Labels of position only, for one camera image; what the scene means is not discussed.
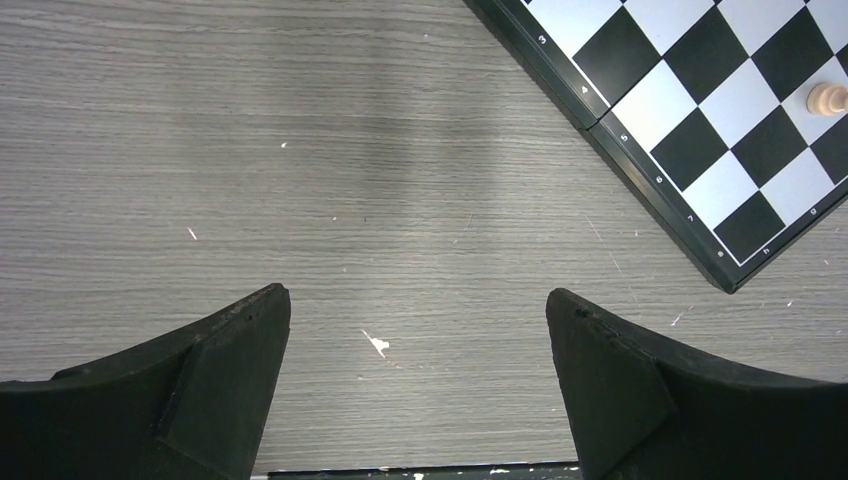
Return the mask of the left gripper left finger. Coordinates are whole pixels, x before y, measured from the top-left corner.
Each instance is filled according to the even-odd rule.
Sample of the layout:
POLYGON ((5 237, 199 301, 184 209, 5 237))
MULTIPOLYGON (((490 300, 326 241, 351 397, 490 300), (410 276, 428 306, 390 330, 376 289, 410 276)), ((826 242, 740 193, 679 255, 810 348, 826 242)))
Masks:
POLYGON ((269 284, 40 381, 1 385, 5 479, 247 479, 290 334, 269 284))

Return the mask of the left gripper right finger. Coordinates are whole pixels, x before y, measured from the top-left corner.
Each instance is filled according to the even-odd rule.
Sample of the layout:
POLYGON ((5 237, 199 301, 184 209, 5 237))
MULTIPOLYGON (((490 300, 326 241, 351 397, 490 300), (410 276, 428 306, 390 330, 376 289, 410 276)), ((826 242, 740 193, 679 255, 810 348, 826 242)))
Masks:
POLYGON ((731 361, 564 288, 553 362, 587 479, 843 479, 847 387, 731 361))

